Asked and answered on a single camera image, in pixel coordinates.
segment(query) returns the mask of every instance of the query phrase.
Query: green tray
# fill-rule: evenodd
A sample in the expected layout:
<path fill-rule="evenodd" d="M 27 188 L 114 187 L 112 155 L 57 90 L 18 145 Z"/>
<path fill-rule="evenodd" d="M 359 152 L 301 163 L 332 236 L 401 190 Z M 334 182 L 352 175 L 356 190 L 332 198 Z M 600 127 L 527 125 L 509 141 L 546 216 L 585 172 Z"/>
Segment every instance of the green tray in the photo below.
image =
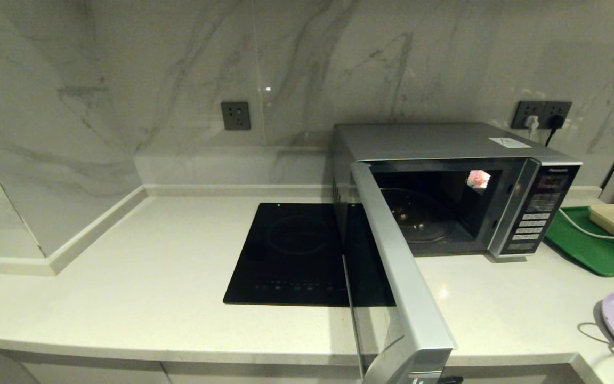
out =
<path fill-rule="evenodd" d="M 590 233 L 612 236 L 590 221 L 588 206 L 564 207 L 563 211 L 578 226 Z M 546 240 L 591 272 L 600 276 L 614 276 L 614 240 L 584 234 L 559 213 L 546 233 Z"/>

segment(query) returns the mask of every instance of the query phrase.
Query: wall socket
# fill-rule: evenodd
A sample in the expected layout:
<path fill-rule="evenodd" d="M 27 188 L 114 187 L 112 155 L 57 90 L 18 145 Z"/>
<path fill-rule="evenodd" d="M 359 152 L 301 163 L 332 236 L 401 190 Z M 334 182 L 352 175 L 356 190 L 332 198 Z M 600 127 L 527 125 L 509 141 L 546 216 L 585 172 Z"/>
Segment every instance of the wall socket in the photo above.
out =
<path fill-rule="evenodd" d="M 570 107 L 572 107 L 570 101 L 521 101 L 518 103 L 518 109 L 513 116 L 511 128 L 526 129 L 524 121 L 526 121 L 527 116 L 537 116 L 539 117 L 539 129 L 550 129 L 551 118 L 560 116 L 565 121 L 568 112 L 570 112 Z"/>
<path fill-rule="evenodd" d="M 251 112 L 246 102 L 223 102 L 222 117 L 227 131 L 248 131 L 251 129 Z"/>

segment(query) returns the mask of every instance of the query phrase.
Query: label sticker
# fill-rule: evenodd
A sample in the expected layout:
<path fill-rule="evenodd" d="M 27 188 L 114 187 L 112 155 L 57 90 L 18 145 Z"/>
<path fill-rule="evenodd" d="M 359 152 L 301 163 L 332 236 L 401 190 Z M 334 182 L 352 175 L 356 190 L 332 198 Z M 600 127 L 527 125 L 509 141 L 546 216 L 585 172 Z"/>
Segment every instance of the label sticker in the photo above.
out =
<path fill-rule="evenodd" d="M 521 143 L 516 139 L 511 138 L 489 138 L 491 141 L 494 141 L 497 144 L 501 144 L 506 148 L 532 148 L 531 146 Z"/>

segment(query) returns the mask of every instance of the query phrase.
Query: baseboard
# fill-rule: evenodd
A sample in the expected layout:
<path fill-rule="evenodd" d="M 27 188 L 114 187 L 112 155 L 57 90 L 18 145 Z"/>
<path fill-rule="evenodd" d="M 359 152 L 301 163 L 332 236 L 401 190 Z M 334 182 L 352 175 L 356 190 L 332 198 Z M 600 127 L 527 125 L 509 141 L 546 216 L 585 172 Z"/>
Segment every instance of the baseboard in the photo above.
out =
<path fill-rule="evenodd" d="M 148 197 L 140 186 L 45 259 L 0 257 L 0 273 L 10 275 L 56 276 L 110 227 Z"/>
<path fill-rule="evenodd" d="M 600 187 L 570 187 L 566 199 L 598 199 L 601 192 Z"/>
<path fill-rule="evenodd" d="M 321 197 L 331 199 L 328 185 L 144 185 L 153 197 Z"/>

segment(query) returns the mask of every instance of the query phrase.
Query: microwave oven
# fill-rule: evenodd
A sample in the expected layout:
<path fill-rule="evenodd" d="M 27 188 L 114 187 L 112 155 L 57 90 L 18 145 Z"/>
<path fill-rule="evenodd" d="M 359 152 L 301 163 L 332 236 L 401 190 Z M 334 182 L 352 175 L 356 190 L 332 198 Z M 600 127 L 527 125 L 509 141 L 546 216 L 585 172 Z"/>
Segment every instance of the microwave oven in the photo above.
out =
<path fill-rule="evenodd" d="M 531 255 L 582 165 L 482 123 L 336 124 L 332 162 L 345 247 L 368 221 L 395 303 L 351 306 L 365 384 L 442 382 L 456 348 L 414 257 Z"/>

